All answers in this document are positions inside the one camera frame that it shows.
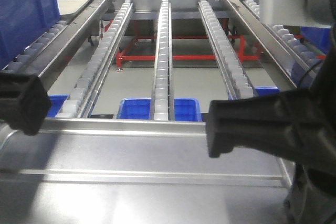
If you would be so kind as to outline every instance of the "roller conveyor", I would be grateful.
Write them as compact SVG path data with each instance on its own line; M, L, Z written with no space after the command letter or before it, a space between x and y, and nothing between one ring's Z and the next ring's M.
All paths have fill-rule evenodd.
M133 4L125 1L56 117L90 116L132 14Z
M86 18L101 17L107 6L113 7L107 15L114 21L57 118L45 119L36 136L0 123L0 223L285 224L282 203L292 185L293 162L241 146L209 158L204 122L172 122L172 20L201 18L233 100L257 94L218 18L247 15L244 25L257 28L252 37L264 42L265 54L274 56L276 68L270 73L283 77L285 84L277 84L284 90L295 85L278 59L291 52L275 44L275 33L291 39L287 31L281 26L258 30L265 27L237 0L100 0L17 72L38 74L48 90L76 44L87 38L91 23ZM252 10L258 8L253 3ZM89 119L131 19L159 19L152 120ZM306 52L293 45L293 51ZM35 52L34 47L27 53ZM164 110L157 103L161 100ZM226 136L224 142L232 138Z
M243 3L247 6L248 9L252 11L256 15L257 18L260 16L260 5L257 4L254 0L244 0ZM320 60L316 58L316 54L310 51L305 45L303 45L300 40L296 39L293 34L289 32L289 30L285 29L283 25L273 25L268 26L272 32L274 32L274 36L278 38L279 41L283 41L286 43L291 50L297 55L296 58L298 60L298 64L303 68L304 71L307 71L314 64L319 62ZM284 64L286 70L289 74L292 73L293 64L296 62L294 59L287 59ZM312 69L308 74L311 78L315 78L316 74L319 72L320 66Z
M228 93L233 99L250 98L256 92L238 60L236 53L206 0L199 2L202 22L222 72Z
M168 0L163 0L158 20L154 81L150 107L150 118L159 121L174 121L171 22L171 4Z

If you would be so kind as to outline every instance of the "red metal frame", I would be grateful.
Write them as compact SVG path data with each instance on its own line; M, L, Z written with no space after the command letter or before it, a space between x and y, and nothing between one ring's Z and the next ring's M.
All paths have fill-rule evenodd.
M107 31L110 24L108 24L104 30ZM134 34L135 37L127 44L127 46L122 51L117 51L116 54L116 65L117 68L122 68L122 62L128 60L155 60L155 55L127 55L131 49L134 47L135 43L142 39L152 39L155 40L156 36L139 36L138 22L133 20ZM228 33L228 20L222 20L223 30ZM173 36L173 39L206 39L207 36ZM237 51L238 58L241 62L244 60L258 60L258 56L261 53L261 48L257 46L256 55L245 55L245 39L242 35L229 35L229 39L239 39L239 50ZM214 60L214 55L173 55L174 60Z

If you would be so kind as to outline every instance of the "black clamp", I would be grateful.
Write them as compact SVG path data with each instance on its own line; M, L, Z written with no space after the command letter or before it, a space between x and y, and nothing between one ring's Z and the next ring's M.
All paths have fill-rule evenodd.
M12 129L26 135L37 134L50 107L37 76L0 73L0 119Z
M206 120L210 157L244 145L336 176L336 26L332 50L310 90L212 101Z

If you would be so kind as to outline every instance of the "gray floor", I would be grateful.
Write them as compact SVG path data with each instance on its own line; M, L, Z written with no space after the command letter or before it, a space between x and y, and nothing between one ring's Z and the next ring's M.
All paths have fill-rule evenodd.
M201 47L203 54L206 54L205 47L209 49L208 45L204 44L204 40L201 43L197 41L188 43L192 46L191 50L186 49L188 51L186 53L189 54L197 51L197 46ZM176 53L183 53L180 41L175 41L173 45L178 49ZM84 42L48 93L68 94L85 69L94 49L95 47ZM93 114L117 114L122 99L150 97L153 82L152 65L151 62L144 61L127 62L123 65L123 72L117 72L115 65L112 65ZM211 100L227 99L221 73L212 61L175 62L174 66L174 97L197 98L202 113L208 111ZM246 72L255 86L274 85L262 68L246 68Z

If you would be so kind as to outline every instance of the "silver bar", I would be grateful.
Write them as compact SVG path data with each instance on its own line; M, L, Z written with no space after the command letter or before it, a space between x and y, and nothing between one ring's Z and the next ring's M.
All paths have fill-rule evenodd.
M121 25L119 26L119 29L117 30L114 38L110 41L110 45L105 52L105 56L103 59L103 63L101 64L98 73L88 91L88 95L83 100L83 103L81 104L78 112L77 117L78 118L88 118L91 115L91 112L94 108L94 105L96 103L96 100L98 99L98 95L101 91L101 88L104 84L104 81L107 77L107 73L109 71L110 65L116 55L116 52L118 50L119 43L128 27L128 24L131 20L131 16L133 14L133 3L130 4L130 7L128 11L125 14L125 18L122 21ZM117 20L114 20L110 26L110 28L113 27L113 23L117 22Z
M252 35L263 48L267 58L261 57L260 62L276 86L282 91L296 88L295 83L290 78L290 73L281 64L282 61L295 59L289 47L280 44L240 0L224 0L223 3L226 8L232 11L232 18L237 21L235 24L241 25L243 30Z
M174 120L172 90L171 4L168 0L163 0L159 13L156 40L154 81L150 107L150 118L152 120Z
M37 74L46 90L52 86L59 74L75 54L82 42L90 35L90 28L108 9L110 0L93 0L29 66L22 74Z
M206 0L199 2L202 22L232 99L257 96L218 19Z
M172 7L169 3L169 59L168 59L168 103L169 103L169 120L175 120L174 109L174 85L173 85L173 29L172 29Z

